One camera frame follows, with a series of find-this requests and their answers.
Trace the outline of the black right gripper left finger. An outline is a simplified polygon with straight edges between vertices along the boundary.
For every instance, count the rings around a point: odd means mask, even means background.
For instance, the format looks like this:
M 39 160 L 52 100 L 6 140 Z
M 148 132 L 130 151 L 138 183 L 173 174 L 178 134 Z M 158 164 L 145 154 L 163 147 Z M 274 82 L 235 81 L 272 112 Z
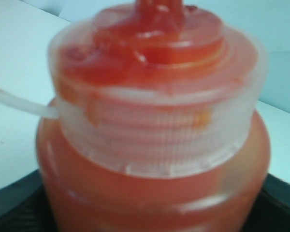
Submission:
M 0 189 L 0 232 L 52 232 L 54 218 L 38 171 Z

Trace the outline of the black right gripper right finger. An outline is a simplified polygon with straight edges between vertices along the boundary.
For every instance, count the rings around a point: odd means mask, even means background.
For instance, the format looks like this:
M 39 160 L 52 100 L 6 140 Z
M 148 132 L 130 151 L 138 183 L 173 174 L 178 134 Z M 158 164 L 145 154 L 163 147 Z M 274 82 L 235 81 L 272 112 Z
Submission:
M 268 174 L 243 232 L 290 232 L 290 184 Z

